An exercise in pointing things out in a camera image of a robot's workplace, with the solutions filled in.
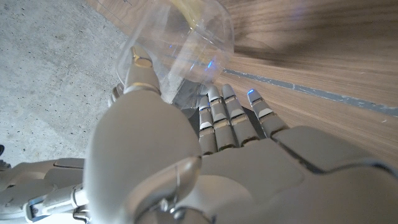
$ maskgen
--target white robotic hand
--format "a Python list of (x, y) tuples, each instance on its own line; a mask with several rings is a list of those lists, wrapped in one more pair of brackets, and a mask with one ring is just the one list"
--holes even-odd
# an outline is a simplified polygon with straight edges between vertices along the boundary
[(317, 129), (289, 128), (256, 90), (248, 92), (251, 119), (229, 85), (201, 99), (198, 141), (183, 113), (160, 98), (146, 52), (132, 54), (124, 93), (115, 89), (84, 171), (82, 159), (0, 169), (1, 223), (57, 213), (82, 223), (398, 220), (394, 167)]

